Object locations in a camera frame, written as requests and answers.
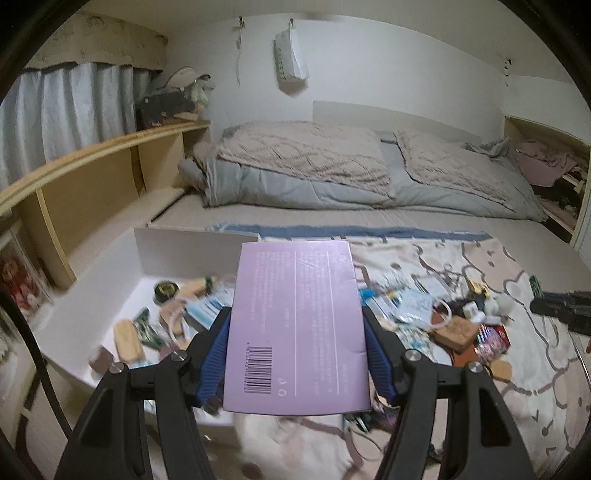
bag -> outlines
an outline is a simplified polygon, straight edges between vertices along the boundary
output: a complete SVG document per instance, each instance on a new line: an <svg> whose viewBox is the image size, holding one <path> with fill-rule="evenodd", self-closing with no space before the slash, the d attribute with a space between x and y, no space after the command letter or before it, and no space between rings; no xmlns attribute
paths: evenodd
<svg viewBox="0 0 591 480"><path fill-rule="evenodd" d="M302 82L310 76L295 27L290 25L275 36L275 60L283 82Z"/></svg>

wooden headboard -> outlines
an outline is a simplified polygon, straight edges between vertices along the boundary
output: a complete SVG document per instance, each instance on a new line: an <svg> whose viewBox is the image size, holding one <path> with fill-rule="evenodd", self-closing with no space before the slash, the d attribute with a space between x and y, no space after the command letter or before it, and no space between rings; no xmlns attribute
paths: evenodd
<svg viewBox="0 0 591 480"><path fill-rule="evenodd" d="M480 143L478 135L459 128L423 116L376 106L315 100L312 103L312 120L394 132L404 128L412 128L452 142Z"/></svg>

gray comforter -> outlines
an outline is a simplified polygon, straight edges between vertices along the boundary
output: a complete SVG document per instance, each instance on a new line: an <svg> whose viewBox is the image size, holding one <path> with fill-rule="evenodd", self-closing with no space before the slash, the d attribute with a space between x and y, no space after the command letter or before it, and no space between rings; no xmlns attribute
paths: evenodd
<svg viewBox="0 0 591 480"><path fill-rule="evenodd" d="M185 176L192 177L191 182L194 186L204 190L205 204L208 206L244 203L280 208L331 210L398 207L536 221L546 218L531 186L519 172L511 168L501 168L499 174L503 175L503 183L509 186L512 210L472 193L419 183L408 175L404 158L396 143L391 140L383 141L380 148L390 176L390 195L325 181L297 179L273 171L242 166L214 156L204 161L204 178L196 179L196 175L201 175L200 173ZM496 163L502 164L498 159L493 159L495 160ZM199 172L195 164L191 163L190 160L185 161L181 171Z"/></svg>

pink clothing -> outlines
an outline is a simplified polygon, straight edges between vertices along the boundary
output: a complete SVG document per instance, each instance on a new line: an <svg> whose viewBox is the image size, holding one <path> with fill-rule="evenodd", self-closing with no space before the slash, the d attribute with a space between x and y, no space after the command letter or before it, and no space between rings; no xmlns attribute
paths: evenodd
<svg viewBox="0 0 591 480"><path fill-rule="evenodd" d="M527 181L540 187L551 187L556 180L577 165L574 153L555 150L537 140L518 144L515 158Z"/></svg>

fluffy blanket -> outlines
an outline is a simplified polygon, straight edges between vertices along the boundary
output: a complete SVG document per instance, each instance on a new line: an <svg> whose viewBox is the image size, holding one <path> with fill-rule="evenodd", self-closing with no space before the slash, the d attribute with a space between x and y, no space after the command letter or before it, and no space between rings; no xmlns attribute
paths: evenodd
<svg viewBox="0 0 591 480"><path fill-rule="evenodd" d="M224 160L299 179L389 193L390 177L379 138L369 128L250 122L224 139L217 154Z"/></svg>
<svg viewBox="0 0 591 480"><path fill-rule="evenodd" d="M402 130L396 138L413 180L473 193L514 210L499 166L488 156L416 131Z"/></svg>

